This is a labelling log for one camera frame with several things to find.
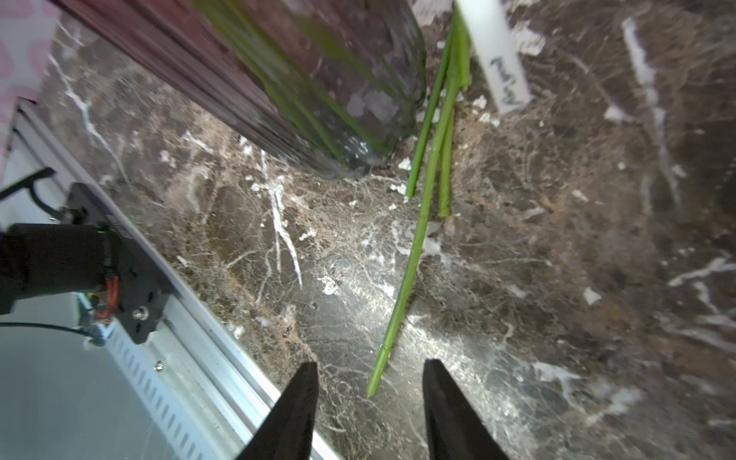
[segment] orange wire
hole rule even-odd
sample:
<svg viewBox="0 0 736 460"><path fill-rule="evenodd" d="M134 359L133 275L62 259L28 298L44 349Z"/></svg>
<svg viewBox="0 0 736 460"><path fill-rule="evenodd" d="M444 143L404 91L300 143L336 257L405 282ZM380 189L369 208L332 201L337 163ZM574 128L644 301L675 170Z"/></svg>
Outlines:
<svg viewBox="0 0 736 460"><path fill-rule="evenodd" d="M107 310L100 313L95 311L99 318L107 318L113 310L115 310L116 304L118 303L118 290L120 287L120 278L112 277L105 280L107 286Z"/></svg>

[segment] pink patterned fabric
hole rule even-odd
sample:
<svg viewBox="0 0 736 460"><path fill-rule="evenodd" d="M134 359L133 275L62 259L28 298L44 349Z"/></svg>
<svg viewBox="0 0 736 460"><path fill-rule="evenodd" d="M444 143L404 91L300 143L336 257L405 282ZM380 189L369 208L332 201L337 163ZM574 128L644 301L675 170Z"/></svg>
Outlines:
<svg viewBox="0 0 736 460"><path fill-rule="evenodd" d="M0 155L18 97L38 96L59 15L46 0L0 0Z"/></svg>

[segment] white label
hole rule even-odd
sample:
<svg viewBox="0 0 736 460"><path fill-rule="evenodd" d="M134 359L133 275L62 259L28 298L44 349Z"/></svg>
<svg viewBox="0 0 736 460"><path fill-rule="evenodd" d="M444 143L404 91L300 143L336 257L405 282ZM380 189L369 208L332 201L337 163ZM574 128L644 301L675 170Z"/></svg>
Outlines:
<svg viewBox="0 0 736 460"><path fill-rule="evenodd" d="M457 0L493 100L501 113L531 101L500 0Z"/></svg>

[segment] flower stem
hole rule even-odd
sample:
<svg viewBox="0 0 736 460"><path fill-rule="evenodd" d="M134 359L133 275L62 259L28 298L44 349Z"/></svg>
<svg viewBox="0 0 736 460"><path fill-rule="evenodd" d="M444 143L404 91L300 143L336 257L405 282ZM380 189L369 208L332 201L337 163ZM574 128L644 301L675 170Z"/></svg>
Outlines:
<svg viewBox="0 0 736 460"><path fill-rule="evenodd" d="M455 109L450 112L445 139L442 143L442 168L439 170L439 212L440 217L450 217L450 170L453 165L453 135L455 134Z"/></svg>
<svg viewBox="0 0 736 460"><path fill-rule="evenodd" d="M455 41L456 35L454 33L455 22L456 20L453 18L453 22L450 25L450 31L447 33L445 50L442 52L442 58L439 61L439 67L437 67L437 76L434 78L434 86L432 87L432 92L429 96L429 103L427 104L427 112L424 115L422 132L419 134L419 140L417 141L417 150L414 153L414 160L411 163L411 171L409 172L409 179L406 183L406 196L408 198L412 198L414 196L414 189L417 187L419 170L422 167L422 158L424 157L424 150L427 146L427 139L429 138L429 129L432 127L432 118L434 117L435 109L437 109L439 92L442 89L442 83L445 82L447 67L450 64L450 51L453 47L453 42Z"/></svg>
<svg viewBox="0 0 736 460"><path fill-rule="evenodd" d="M414 232L414 241L411 244L409 260L406 264L404 278L401 281L401 289L399 290L399 295L396 299L394 312L391 315L391 320L389 321L389 326L386 329L386 334L383 336L383 344L381 345L381 349L378 351L378 357L375 362L375 367L373 368L373 373L368 380L367 391L369 397L373 396L378 390L378 384L381 382L383 368L389 360L391 347L394 344L394 339L396 339L396 333L399 331L399 326L401 326L401 319L404 317L404 310L406 309L411 285L414 283L414 276L417 274L417 266L419 265L419 258L422 254L422 246L424 246L424 237L427 233L429 210L432 206L432 191L437 173L437 163L439 163L443 140L445 138L445 133L447 132L447 126L450 123L450 115L455 105L455 98L458 93L458 83L457 74L451 74L447 81L447 96L445 96L445 103L442 105L439 123L437 124L435 136L432 140L432 152L429 156L429 160L427 161L427 172L424 179L424 190L422 191L422 204L420 206L419 221L417 221L417 231Z"/></svg>
<svg viewBox="0 0 736 460"><path fill-rule="evenodd" d="M455 16L457 17L457 46L458 46L458 67L460 76L460 88L467 90L470 87L470 33L467 30L465 21L462 18L460 9L455 6Z"/></svg>

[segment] white surface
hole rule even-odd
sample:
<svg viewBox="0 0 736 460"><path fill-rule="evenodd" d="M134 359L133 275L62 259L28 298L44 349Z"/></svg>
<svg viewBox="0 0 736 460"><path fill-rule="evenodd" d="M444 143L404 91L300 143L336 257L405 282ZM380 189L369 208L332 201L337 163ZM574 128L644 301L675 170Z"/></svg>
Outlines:
<svg viewBox="0 0 736 460"><path fill-rule="evenodd" d="M0 0L0 152L10 137L16 99L38 96L58 18L59 10L46 0Z"/></svg>
<svg viewBox="0 0 736 460"><path fill-rule="evenodd" d="M531 101L531 92L500 1L458 3L499 112L523 108Z"/></svg>
<svg viewBox="0 0 736 460"><path fill-rule="evenodd" d="M0 321L73 327L76 313L74 295L58 294L19 300ZM0 459L177 458L107 349L57 330L2 328L0 368Z"/></svg>

